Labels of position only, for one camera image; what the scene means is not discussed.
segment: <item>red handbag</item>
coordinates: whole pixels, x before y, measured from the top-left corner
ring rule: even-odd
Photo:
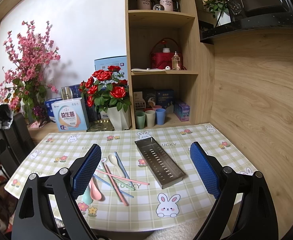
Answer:
[[[156,46],[160,43],[162,43],[164,40],[171,40],[174,41],[177,45],[179,51],[182,51],[178,43],[171,38],[163,38],[160,40],[157,44],[154,45],[154,47],[151,49],[150,52],[150,62],[151,62],[151,68],[158,68],[158,69],[165,69],[166,66],[169,66],[172,69],[172,57],[174,56],[174,53],[164,53],[164,52],[153,52]],[[178,53],[180,59],[181,59],[181,69],[186,70],[186,68],[183,66],[183,57],[181,53]]]

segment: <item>metal screw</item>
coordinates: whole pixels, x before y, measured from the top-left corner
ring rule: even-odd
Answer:
[[[258,178],[262,178],[262,177],[263,177],[263,174],[262,174],[261,172],[259,172],[259,171],[257,171],[257,172],[255,173],[255,175],[256,175]]]
[[[67,169],[67,168],[62,168],[62,169],[60,169],[60,171],[59,171],[59,173],[60,173],[61,175],[66,174],[67,172],[68,172],[68,169]]]
[[[225,173],[231,173],[231,172],[232,172],[232,169],[231,169],[229,166],[225,166],[225,167],[223,168],[223,171],[224,171]]]
[[[29,176],[29,179],[32,180],[32,179],[35,179],[36,177],[36,174],[35,173],[32,173],[30,176]]]

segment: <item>checkered tablecloth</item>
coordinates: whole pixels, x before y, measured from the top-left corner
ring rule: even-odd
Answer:
[[[144,164],[134,141],[141,139],[141,133],[145,135],[146,131],[187,174],[178,184],[162,190]],[[209,155],[215,156],[222,166],[227,165],[236,172],[247,174],[256,171],[245,156],[209,123],[146,130],[50,133],[23,161],[5,189],[19,198],[29,174],[35,172],[40,177],[53,175],[61,168],[71,166],[75,159],[84,156],[90,146],[96,143],[101,147],[102,157],[108,157],[110,153],[117,151],[130,178],[149,182],[150,185],[134,183],[135,191],[120,187],[133,196],[131,198],[124,195],[129,203],[127,207],[119,202],[113,188],[98,180],[97,186],[103,195],[103,201],[94,200],[92,204],[86,205],[82,201],[82,196],[77,199],[89,226],[109,231],[147,231],[171,227],[188,220],[206,217],[215,201],[213,196],[207,193],[190,159],[189,148],[194,141],[198,141]],[[119,175],[109,161],[107,164],[111,173]],[[97,171],[95,174],[109,182],[106,175]],[[168,199],[175,194],[180,196],[176,202],[176,217],[158,216],[160,193],[164,193]],[[61,219],[54,196],[50,196],[50,199],[54,216]],[[236,203],[240,200],[241,196],[238,195]]]

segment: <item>small white pot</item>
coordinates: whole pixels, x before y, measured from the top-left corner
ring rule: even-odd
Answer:
[[[217,20],[219,19],[220,13],[221,12],[216,12],[215,13],[215,17],[216,17]],[[218,22],[218,26],[226,24],[226,23],[230,23],[230,22],[231,22],[231,19],[230,19],[229,11],[227,11],[227,12],[223,11],[222,15],[220,17],[220,20]]]
[[[107,115],[116,131],[127,130],[131,126],[130,107],[125,113],[123,107],[120,111],[116,107],[111,107],[107,110]]]

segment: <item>slotted metal tray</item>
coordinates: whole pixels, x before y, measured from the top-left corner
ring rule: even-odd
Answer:
[[[162,189],[180,182],[186,175],[153,137],[135,144]]]

